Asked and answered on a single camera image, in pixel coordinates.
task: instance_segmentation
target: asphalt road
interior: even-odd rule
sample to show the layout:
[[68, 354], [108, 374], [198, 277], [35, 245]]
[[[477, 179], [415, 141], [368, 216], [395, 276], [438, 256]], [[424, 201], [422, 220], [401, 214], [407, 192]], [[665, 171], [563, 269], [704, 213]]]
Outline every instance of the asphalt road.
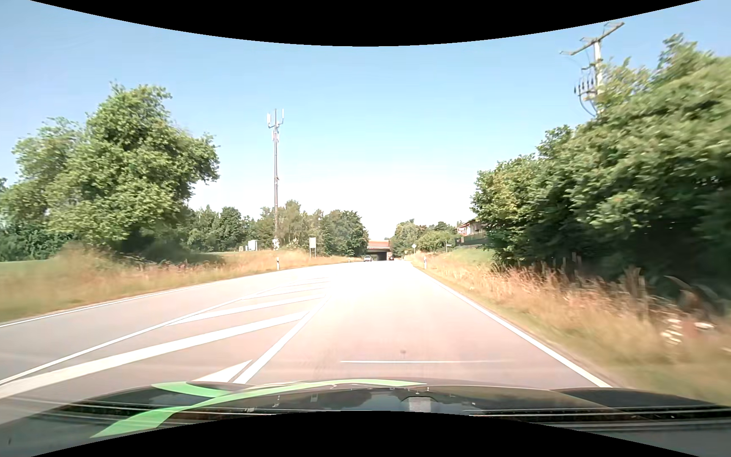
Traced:
[[35, 400], [159, 382], [363, 377], [607, 386], [404, 261], [266, 273], [0, 326], [0, 423]]

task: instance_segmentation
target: dry grass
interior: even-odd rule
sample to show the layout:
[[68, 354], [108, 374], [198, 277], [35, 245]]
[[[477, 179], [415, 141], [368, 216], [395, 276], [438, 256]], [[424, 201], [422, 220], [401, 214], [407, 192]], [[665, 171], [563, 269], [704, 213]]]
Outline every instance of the dry grass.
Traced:
[[309, 265], [338, 264], [345, 257], [317, 257], [299, 251], [216, 254], [214, 264], [127, 264], [71, 249], [49, 260], [0, 263], [0, 322], [159, 290], [242, 275]]
[[[731, 319], [700, 330], [674, 303], [646, 294], [637, 275], [615, 284], [569, 281], [559, 273], [497, 272], [468, 257], [427, 254], [426, 273], [616, 384], [731, 405]], [[421, 254], [409, 259], [421, 267]]]

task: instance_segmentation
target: bridge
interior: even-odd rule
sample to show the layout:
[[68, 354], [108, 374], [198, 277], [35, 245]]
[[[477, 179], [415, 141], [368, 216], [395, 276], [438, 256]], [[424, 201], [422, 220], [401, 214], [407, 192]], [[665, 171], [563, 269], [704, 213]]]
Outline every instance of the bridge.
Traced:
[[365, 250], [365, 253], [370, 255], [374, 260], [388, 260], [388, 257], [392, 254], [391, 243], [388, 240], [381, 242], [377, 240], [369, 240], [368, 248]]

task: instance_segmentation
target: road edge line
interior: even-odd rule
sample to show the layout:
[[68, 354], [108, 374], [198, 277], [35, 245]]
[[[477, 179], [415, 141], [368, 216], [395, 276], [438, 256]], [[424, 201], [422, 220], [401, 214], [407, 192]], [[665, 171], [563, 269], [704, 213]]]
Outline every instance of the road edge line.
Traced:
[[554, 349], [552, 349], [552, 348], [544, 345], [542, 342], [536, 340], [535, 338], [533, 338], [532, 336], [530, 336], [528, 333], [524, 332], [520, 328], [518, 328], [518, 327], [516, 327], [516, 326], [514, 326], [512, 324], [510, 324], [505, 319], [502, 319], [501, 317], [498, 317], [495, 313], [493, 313], [492, 311], [488, 310], [484, 306], [481, 306], [478, 303], [475, 303], [472, 299], [470, 299], [470, 298], [468, 298], [466, 296], [463, 296], [462, 294], [459, 294], [453, 288], [448, 287], [448, 286], [445, 286], [444, 284], [442, 284], [441, 281], [437, 280], [433, 276], [428, 275], [428, 274], [420, 271], [415, 266], [414, 266], [413, 269], [414, 270], [417, 270], [422, 275], [424, 275], [425, 277], [427, 277], [428, 279], [430, 279], [431, 281], [433, 281], [434, 283], [436, 283], [437, 286], [440, 286], [442, 289], [447, 290], [448, 292], [450, 292], [455, 297], [461, 299], [464, 303], [467, 303], [468, 305], [472, 306], [476, 310], [480, 311], [485, 316], [487, 316], [490, 319], [494, 320], [498, 324], [501, 324], [502, 326], [506, 327], [509, 331], [513, 332], [515, 335], [517, 335], [517, 336], [519, 336], [519, 337], [527, 340], [530, 344], [532, 344], [533, 346], [535, 346], [538, 349], [542, 350], [547, 355], [551, 356], [553, 359], [557, 360], [560, 363], [563, 363], [563, 365], [565, 365], [567, 368], [571, 369], [576, 374], [578, 374], [578, 375], [582, 376], [583, 378], [585, 378], [585, 379], [593, 382], [597, 387], [606, 387], [606, 388], [613, 388], [614, 387], [613, 385], [608, 384], [604, 380], [601, 380], [598, 377], [594, 376], [593, 374], [591, 374], [590, 372], [588, 372], [586, 369], [584, 369], [583, 367], [580, 367], [579, 365], [577, 365], [576, 363], [572, 362], [568, 358], [563, 357], [563, 355], [560, 355]]

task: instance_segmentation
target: roadside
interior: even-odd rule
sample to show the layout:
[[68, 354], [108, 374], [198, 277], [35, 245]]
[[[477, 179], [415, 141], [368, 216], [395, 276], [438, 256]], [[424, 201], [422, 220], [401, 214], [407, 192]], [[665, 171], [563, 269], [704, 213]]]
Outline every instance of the roadside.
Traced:
[[639, 316], [649, 298], [635, 298], [623, 285], [579, 286], [557, 274], [543, 278], [526, 270], [494, 273], [490, 253], [474, 249], [407, 260], [615, 385], [731, 405], [726, 322], [705, 332], [690, 330], [689, 321], [670, 308], [667, 316], [679, 318], [684, 327], [678, 332], [681, 343], [672, 344], [662, 334], [664, 318]]
[[0, 323], [124, 297], [313, 265], [349, 262], [302, 251], [218, 254], [221, 264], [127, 265], [67, 251], [48, 260], [0, 262]]

